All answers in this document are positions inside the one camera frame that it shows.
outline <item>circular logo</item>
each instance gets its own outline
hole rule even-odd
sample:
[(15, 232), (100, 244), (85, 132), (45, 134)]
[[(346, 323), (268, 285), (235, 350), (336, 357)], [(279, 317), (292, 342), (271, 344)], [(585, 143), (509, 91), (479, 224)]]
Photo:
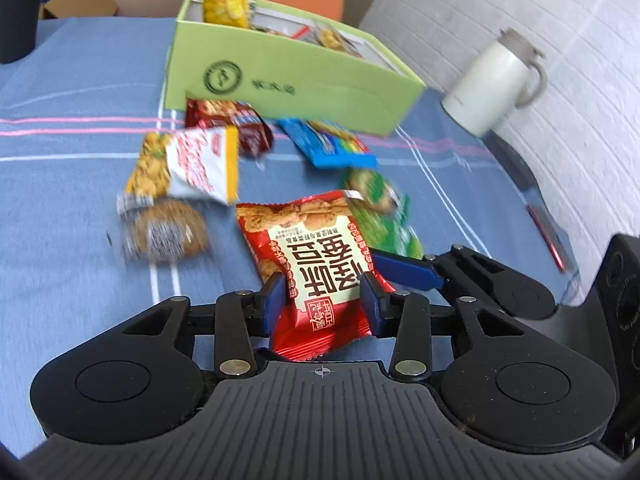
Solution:
[(331, 373), (331, 370), (329, 370), (329, 368), (326, 368), (324, 366), (321, 366), (319, 368), (316, 368), (314, 370), (314, 373), (316, 375), (319, 375), (320, 377), (324, 377), (325, 375), (329, 375)]
[(242, 70), (231, 61), (218, 61), (204, 73), (204, 86), (212, 94), (229, 94), (242, 81)]

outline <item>metal pin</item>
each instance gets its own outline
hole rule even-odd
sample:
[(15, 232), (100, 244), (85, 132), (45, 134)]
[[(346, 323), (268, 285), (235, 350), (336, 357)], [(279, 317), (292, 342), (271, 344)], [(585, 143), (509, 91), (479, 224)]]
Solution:
[(427, 371), (427, 367), (423, 362), (406, 359), (396, 363), (396, 372), (402, 375), (415, 377), (422, 375)]
[(251, 365), (242, 359), (229, 359), (220, 365), (220, 371), (225, 375), (242, 375), (251, 370)]

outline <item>green snack bag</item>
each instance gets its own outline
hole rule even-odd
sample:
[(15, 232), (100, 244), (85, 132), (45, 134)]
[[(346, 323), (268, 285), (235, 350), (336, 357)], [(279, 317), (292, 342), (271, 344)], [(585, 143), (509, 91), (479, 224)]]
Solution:
[(369, 247), (410, 258), (422, 258), (424, 251), (411, 227), (406, 225), (409, 197), (400, 193), (376, 171), (351, 168), (344, 175), (343, 189), (360, 193), (349, 207)]

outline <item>gray lid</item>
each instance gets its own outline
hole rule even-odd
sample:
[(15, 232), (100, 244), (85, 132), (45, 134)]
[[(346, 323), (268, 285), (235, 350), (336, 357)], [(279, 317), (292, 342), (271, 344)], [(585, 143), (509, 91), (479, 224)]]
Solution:
[(521, 60), (525, 65), (529, 66), (537, 56), (542, 58), (545, 55), (537, 49), (527, 38), (518, 31), (508, 28), (506, 31), (501, 30), (502, 34), (498, 38), (498, 43), (508, 48), (513, 54)]

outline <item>white thermos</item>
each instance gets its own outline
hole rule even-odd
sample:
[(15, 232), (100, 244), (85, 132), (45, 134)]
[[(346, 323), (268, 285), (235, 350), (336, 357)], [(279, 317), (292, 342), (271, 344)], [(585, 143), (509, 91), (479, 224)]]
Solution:
[[(511, 108), (524, 108), (545, 91), (546, 73), (538, 56), (545, 57), (524, 36), (512, 28), (502, 31), (444, 97), (442, 107), (466, 131), (483, 136)], [(540, 74), (531, 94), (526, 89), (530, 68)]]

